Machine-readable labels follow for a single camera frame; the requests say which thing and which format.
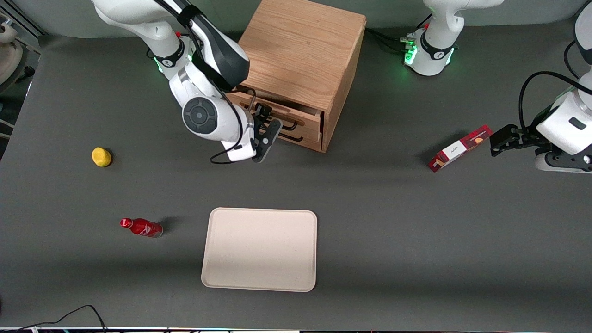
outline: red plastic bottle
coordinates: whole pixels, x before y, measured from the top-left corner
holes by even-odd
[[[119,223],[122,227],[131,230],[136,235],[157,238],[162,236],[162,226],[144,219],[122,219]]]

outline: wooden box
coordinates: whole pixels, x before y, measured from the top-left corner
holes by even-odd
[[[280,138],[327,151],[356,73],[366,17],[307,0],[262,0],[239,45],[250,59],[242,86],[284,122]],[[229,94],[245,107],[250,96]]]

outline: beige tray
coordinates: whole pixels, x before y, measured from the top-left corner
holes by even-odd
[[[309,292],[316,283],[317,216],[309,210],[216,208],[201,281],[210,288]]]

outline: yellow lemon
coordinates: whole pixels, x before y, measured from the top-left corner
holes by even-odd
[[[92,161],[104,168],[111,164],[111,154],[105,148],[97,147],[92,151]]]

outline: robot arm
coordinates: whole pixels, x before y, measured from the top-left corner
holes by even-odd
[[[103,21],[133,32],[148,45],[190,132],[220,141],[231,162],[263,161],[281,122],[272,121],[260,135],[265,125],[226,97],[249,74],[249,58],[237,43],[186,0],[91,1]],[[187,28],[188,36],[175,34],[164,20],[170,15]]]
[[[501,5],[504,0],[423,0],[432,11],[429,28],[419,27],[402,38],[410,44],[404,64],[421,75],[439,74],[448,63],[465,18],[460,11]]]
[[[582,57],[592,66],[591,4],[576,20],[574,39]],[[492,135],[491,155],[536,146],[535,166],[538,169],[592,174],[592,69],[579,82],[554,72],[535,73],[525,82],[521,96],[528,82],[538,75],[555,76],[577,87],[560,95],[528,127],[520,112],[521,128],[510,124]]]

